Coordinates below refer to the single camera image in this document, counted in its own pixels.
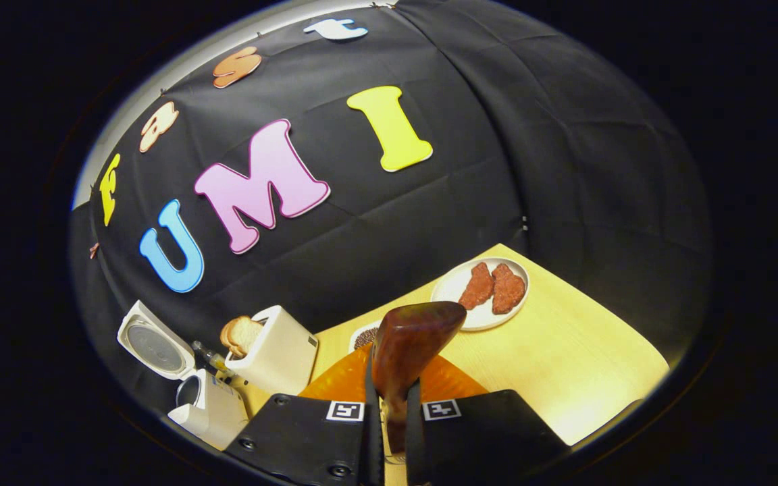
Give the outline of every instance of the meat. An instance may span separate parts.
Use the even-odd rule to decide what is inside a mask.
[[[505,263],[497,265],[491,275],[494,277],[494,300],[491,311],[494,314],[506,314],[524,298],[524,280],[515,275]]]
[[[472,277],[467,282],[467,288],[464,289],[461,298],[458,299],[458,304],[462,304],[468,311],[472,311],[473,307],[479,304],[484,304],[494,294],[494,279],[488,273],[488,266],[485,265],[485,262],[479,262],[470,273]]]

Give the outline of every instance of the bottle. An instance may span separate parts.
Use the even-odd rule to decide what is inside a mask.
[[[197,354],[200,354],[200,356],[202,356],[203,359],[209,363],[209,366],[217,369],[219,372],[222,372],[224,379],[231,379],[236,375],[236,373],[230,371],[224,364],[224,356],[220,356],[220,354],[210,350],[204,346],[202,342],[192,342],[191,348],[194,348],[194,351],[197,351]]]

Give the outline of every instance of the screw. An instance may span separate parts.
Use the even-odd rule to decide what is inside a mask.
[[[334,477],[345,477],[346,475],[350,474],[350,468],[335,464],[333,467],[330,467],[330,474]]]

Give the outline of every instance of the foam letter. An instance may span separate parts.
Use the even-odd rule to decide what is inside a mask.
[[[101,178],[101,184],[98,187],[101,191],[101,204],[104,206],[104,225],[110,224],[110,218],[116,207],[116,200],[111,197],[111,194],[116,192],[116,171],[114,169],[118,167],[119,160],[120,155],[116,154],[107,167],[104,178]]]
[[[410,125],[410,120],[398,104],[401,89],[395,86],[378,86],[358,92],[348,98],[346,105],[362,110],[371,123],[377,139],[383,147],[380,165],[387,172],[422,162],[432,156],[429,142],[420,140]]]
[[[288,132],[290,121],[279,119],[251,136],[249,176],[223,164],[206,169],[194,183],[194,191],[206,196],[230,234],[230,250],[244,253],[260,237],[256,228],[244,224],[240,210],[263,227],[275,228],[271,189],[281,198],[281,214],[295,218],[322,203],[330,185],[317,181],[296,154]]]
[[[256,52],[256,47],[245,47],[219,62],[212,71],[215,76],[212,84],[217,88],[225,88],[253,73],[263,59]]]
[[[161,133],[167,132],[173,126],[173,122],[175,122],[178,116],[179,111],[173,108],[172,101],[161,105],[146,124],[142,126],[142,130],[140,130],[140,135],[142,135],[140,151],[148,151],[155,144],[158,136],[161,136]]]
[[[331,41],[343,41],[346,39],[353,39],[355,37],[362,37],[368,33],[367,28],[347,28],[344,27],[347,24],[352,24],[354,20],[352,18],[346,18],[343,20],[336,20],[334,18],[328,18],[320,21],[317,24],[309,25],[303,32],[317,31],[324,39]]]
[[[200,280],[203,279],[203,253],[197,241],[188,233],[188,228],[179,216],[179,200],[171,200],[158,215],[158,224],[166,227],[173,234],[176,244],[185,253],[185,268],[176,270],[164,255],[161,246],[158,245],[158,233],[155,228],[142,235],[140,240],[140,254],[149,260],[149,264],[155,269],[158,277],[167,287],[179,293],[191,292]]]

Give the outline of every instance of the white appliance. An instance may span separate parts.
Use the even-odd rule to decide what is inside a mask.
[[[122,319],[116,338],[158,375],[182,380],[176,408],[167,417],[219,450],[236,439],[248,422],[242,396],[212,373],[195,369],[194,350],[142,302]]]
[[[225,366],[268,394],[299,394],[311,380],[317,338],[280,305],[251,319],[263,322],[263,330],[244,358],[228,352]]]

